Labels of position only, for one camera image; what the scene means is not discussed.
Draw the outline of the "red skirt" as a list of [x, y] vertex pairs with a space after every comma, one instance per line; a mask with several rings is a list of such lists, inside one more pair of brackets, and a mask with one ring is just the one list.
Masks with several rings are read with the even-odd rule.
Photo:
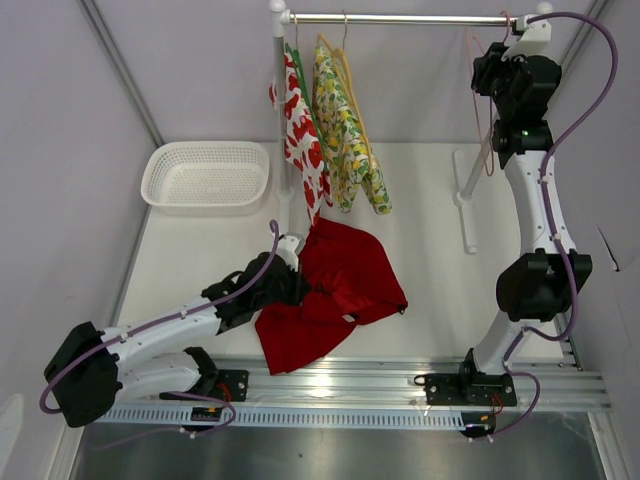
[[408, 307], [382, 244], [363, 230], [320, 218], [299, 259], [311, 291], [298, 305], [265, 307], [255, 322], [272, 375], [305, 367], [356, 327]]

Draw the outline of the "pink wire hanger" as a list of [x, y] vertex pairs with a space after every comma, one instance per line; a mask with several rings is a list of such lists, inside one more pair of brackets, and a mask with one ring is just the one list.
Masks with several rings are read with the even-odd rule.
[[[511, 16], [507, 10], [501, 11], [500, 15], [505, 18], [505, 22], [506, 22], [506, 30], [502, 40], [502, 42], [506, 42], [511, 32], [510, 30]], [[472, 43], [475, 43], [475, 45], [478, 47], [478, 50], [481, 54], [484, 54], [486, 52], [486, 49], [483, 47], [479, 38], [475, 35], [475, 33], [470, 28], [464, 29], [464, 40], [465, 40], [466, 58], [468, 61], [469, 75], [470, 75], [470, 78], [473, 78]], [[478, 100], [479, 95], [474, 90], [471, 90], [471, 94], [472, 94], [474, 118], [475, 118], [478, 140], [479, 140], [480, 146], [483, 146], [485, 141], [485, 132], [482, 129], [482, 122], [480, 119], [480, 109], [479, 109], [479, 100]], [[492, 131], [493, 131], [493, 118], [494, 118], [493, 112], [494, 112], [493, 104], [489, 103], [489, 130], [488, 130], [489, 134], [492, 134]], [[495, 153], [493, 151], [490, 151], [488, 154], [485, 155], [485, 159], [483, 161], [483, 167], [487, 177], [491, 177], [494, 174]]]

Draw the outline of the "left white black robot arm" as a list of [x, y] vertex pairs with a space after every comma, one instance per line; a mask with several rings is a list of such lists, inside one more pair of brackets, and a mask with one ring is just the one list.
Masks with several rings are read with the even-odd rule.
[[45, 367], [40, 408], [79, 428], [141, 397], [207, 399], [219, 371], [196, 341], [234, 330], [271, 305], [296, 305], [308, 290], [297, 254], [263, 252], [163, 317], [103, 330], [81, 323]]

